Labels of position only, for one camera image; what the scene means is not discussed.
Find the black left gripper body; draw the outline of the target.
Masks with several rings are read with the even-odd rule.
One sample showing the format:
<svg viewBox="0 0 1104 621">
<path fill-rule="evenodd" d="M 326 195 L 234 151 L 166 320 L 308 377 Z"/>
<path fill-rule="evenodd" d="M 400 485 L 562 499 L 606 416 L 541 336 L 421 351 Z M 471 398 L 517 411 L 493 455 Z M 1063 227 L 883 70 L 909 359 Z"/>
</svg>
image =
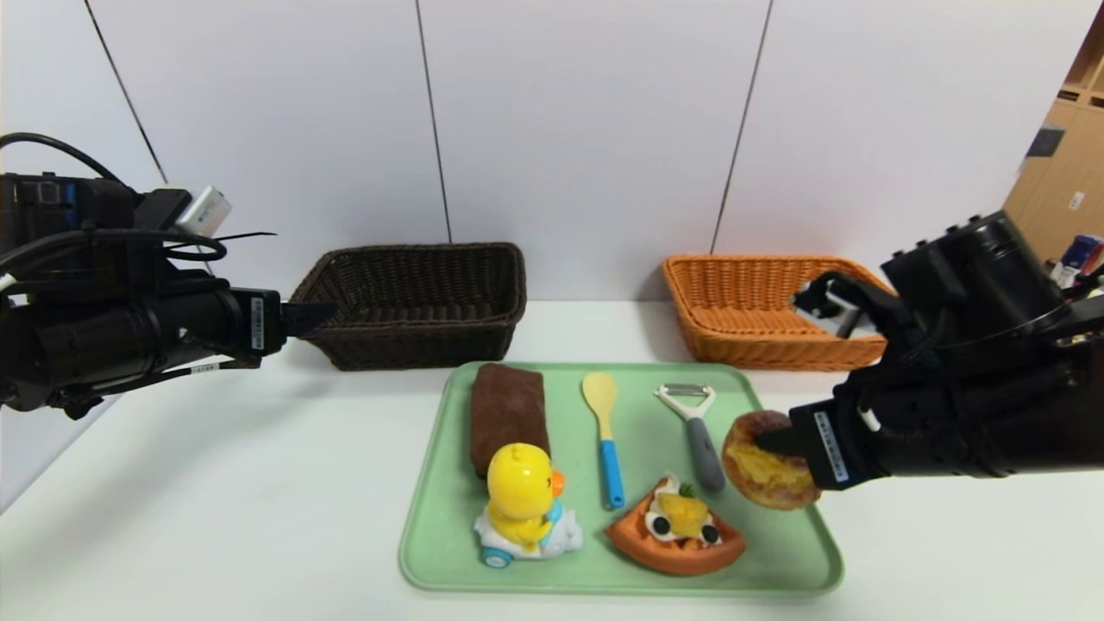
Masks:
<svg viewBox="0 0 1104 621">
<path fill-rule="evenodd" d="M 158 322 L 182 351 L 264 357 L 286 343 L 280 306 L 276 292 L 221 288 L 161 299 Z"/>
</svg>

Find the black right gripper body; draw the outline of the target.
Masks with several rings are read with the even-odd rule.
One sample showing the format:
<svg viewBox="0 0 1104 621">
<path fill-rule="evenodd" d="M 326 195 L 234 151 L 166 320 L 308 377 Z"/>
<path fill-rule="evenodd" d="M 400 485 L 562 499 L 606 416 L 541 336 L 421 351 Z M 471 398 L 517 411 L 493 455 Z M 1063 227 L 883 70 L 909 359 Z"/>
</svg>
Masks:
<svg viewBox="0 0 1104 621">
<path fill-rule="evenodd" d="M 788 417 L 796 448 L 820 490 L 907 476 L 907 457 L 919 448 L 915 392 L 837 392 L 794 406 Z"/>
</svg>

